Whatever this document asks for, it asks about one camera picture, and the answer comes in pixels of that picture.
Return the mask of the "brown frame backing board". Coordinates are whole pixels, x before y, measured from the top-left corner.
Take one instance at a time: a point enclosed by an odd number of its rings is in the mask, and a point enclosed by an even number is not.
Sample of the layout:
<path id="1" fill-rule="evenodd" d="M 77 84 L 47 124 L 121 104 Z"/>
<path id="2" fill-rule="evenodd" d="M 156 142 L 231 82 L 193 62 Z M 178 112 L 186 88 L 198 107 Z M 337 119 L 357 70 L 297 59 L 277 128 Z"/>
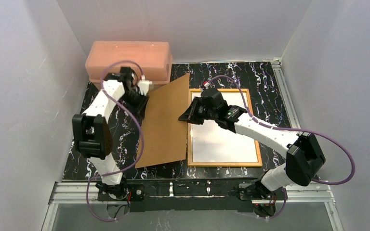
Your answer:
<path id="1" fill-rule="evenodd" d="M 135 168 L 184 160 L 187 123 L 178 118 L 189 107 L 189 74 L 150 92 L 142 131 L 145 147 Z"/>

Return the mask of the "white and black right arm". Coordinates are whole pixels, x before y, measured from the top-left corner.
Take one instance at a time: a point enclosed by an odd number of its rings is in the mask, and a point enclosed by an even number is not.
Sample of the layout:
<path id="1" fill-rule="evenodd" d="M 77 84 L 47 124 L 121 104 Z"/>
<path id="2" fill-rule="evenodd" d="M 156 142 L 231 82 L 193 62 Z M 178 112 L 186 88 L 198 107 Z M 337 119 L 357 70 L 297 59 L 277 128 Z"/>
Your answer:
<path id="1" fill-rule="evenodd" d="M 282 187 L 308 186 L 326 162 L 313 133 L 296 133 L 257 119 L 247 109 L 228 104 L 217 89 L 204 89 L 178 119 L 195 125 L 212 120 L 220 128 L 252 138 L 285 158 L 284 164 L 267 170 L 253 183 L 239 185 L 240 195 L 265 199 Z"/>

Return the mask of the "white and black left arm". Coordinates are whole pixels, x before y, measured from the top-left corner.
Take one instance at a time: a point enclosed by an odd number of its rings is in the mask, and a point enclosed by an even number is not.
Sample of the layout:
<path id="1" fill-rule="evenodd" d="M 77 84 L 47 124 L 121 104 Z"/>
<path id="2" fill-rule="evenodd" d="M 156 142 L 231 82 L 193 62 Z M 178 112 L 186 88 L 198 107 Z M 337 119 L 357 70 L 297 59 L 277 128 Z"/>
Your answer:
<path id="1" fill-rule="evenodd" d="M 96 168 L 100 180 L 96 187 L 103 192 L 116 196 L 126 192 L 123 173 L 112 156 L 113 138 L 108 126 L 111 113 L 123 100 L 130 106 L 124 110 L 144 118 L 152 84 L 130 67 L 121 67 L 119 72 L 103 76 L 102 88 L 92 104 L 72 118 L 75 149 Z"/>

